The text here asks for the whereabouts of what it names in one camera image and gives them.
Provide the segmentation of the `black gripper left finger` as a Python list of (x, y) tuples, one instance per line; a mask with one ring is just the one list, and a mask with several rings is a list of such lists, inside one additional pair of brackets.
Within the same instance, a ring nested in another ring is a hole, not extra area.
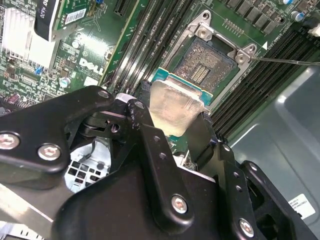
[(162, 130), (136, 99), (115, 99), (98, 86), (87, 86), (15, 111), (0, 119), (0, 132), (17, 139), (0, 147), (0, 181), (33, 190), (58, 185), (70, 164), (70, 153), (91, 138), (124, 142), (116, 163), (141, 165), (154, 221), (161, 228), (188, 228), (194, 210), (176, 210), (174, 197), (188, 201), (178, 167)]

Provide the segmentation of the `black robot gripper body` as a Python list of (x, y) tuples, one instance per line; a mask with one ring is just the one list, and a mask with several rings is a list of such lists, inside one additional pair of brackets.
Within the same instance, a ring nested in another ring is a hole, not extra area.
[(58, 211), (54, 240), (232, 240), (218, 203), (218, 185), (179, 168), (194, 207), (194, 223), (181, 234), (164, 232), (155, 223), (143, 173), (130, 164), (70, 197)]

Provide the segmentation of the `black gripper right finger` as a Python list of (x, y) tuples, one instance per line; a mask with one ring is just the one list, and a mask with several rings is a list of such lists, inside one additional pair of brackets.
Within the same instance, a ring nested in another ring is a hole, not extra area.
[(224, 240), (312, 240), (313, 232), (255, 163), (238, 163), (206, 112), (188, 127), (197, 171), (217, 185), (218, 226)]

